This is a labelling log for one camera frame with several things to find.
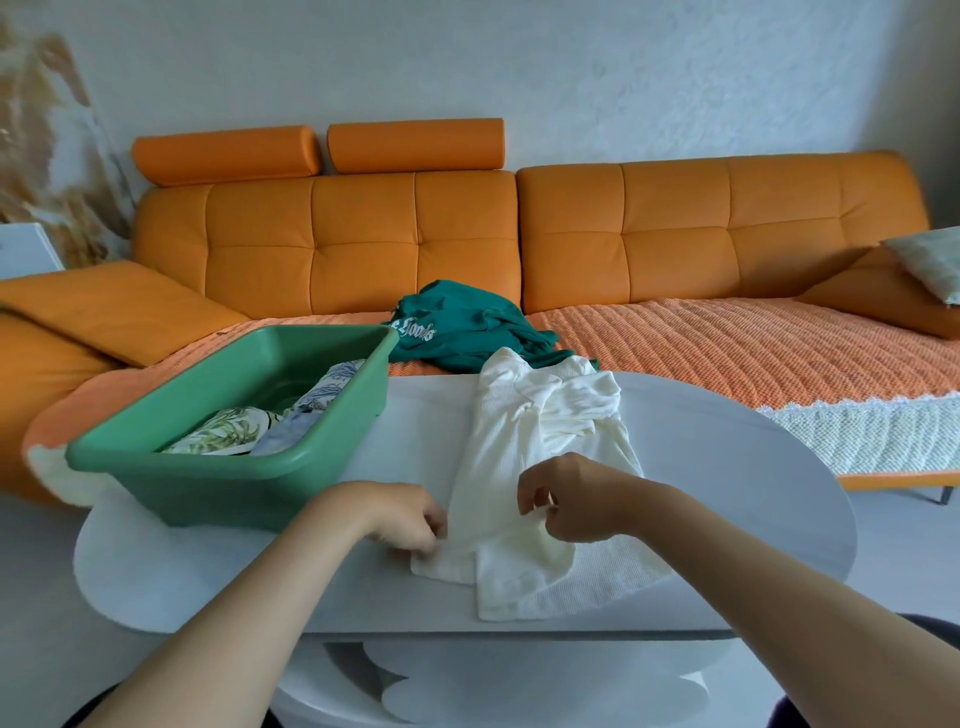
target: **orange headrest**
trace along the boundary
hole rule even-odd
[[[506,156],[503,119],[333,124],[326,145],[343,175],[500,169]]]
[[[312,177],[323,166],[317,136],[305,126],[140,136],[132,156],[160,187]]]

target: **gray wall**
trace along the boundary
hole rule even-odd
[[[886,147],[957,207],[957,0],[51,1],[121,157],[140,134],[502,115],[511,168]]]

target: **orange leather sofa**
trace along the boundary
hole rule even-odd
[[[520,303],[538,328],[606,368],[684,378],[758,409],[797,392],[849,399],[845,387],[862,381],[825,390],[820,380],[830,379],[823,367],[837,368],[831,352],[850,342],[910,361],[920,349],[934,368],[939,356],[956,377],[938,386],[960,388],[950,344],[789,301],[880,240],[927,229],[919,187],[896,155],[513,174],[501,169],[500,119],[335,125],[327,140],[339,174],[320,174],[304,127],[139,139],[134,160],[156,188],[137,209],[137,265],[0,283],[0,336],[14,351],[0,365],[0,487],[49,498],[23,464],[24,432],[92,377],[154,365],[249,320],[383,320],[435,279]],[[757,340],[747,363],[741,330]],[[791,359],[797,352],[810,372]],[[864,397],[885,396],[889,382],[870,376]],[[930,394],[927,379],[901,384],[898,396]],[[848,487],[960,484],[955,470],[840,474]]]

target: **sofa backrest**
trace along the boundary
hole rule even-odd
[[[345,124],[316,176],[304,127],[139,139],[162,185],[133,259],[252,318],[387,311],[436,279],[519,303],[516,180],[502,119]]]
[[[527,313],[796,296],[928,228],[909,167],[885,152],[566,164],[516,181]]]

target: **hand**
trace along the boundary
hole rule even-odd
[[[642,478],[575,452],[552,457],[520,474],[520,515],[550,506],[546,530],[560,541],[589,543],[625,533],[630,493]]]
[[[420,485],[354,480],[328,488],[321,497],[348,501],[346,512],[364,517],[363,535],[395,548],[429,554],[446,535],[446,512]]]

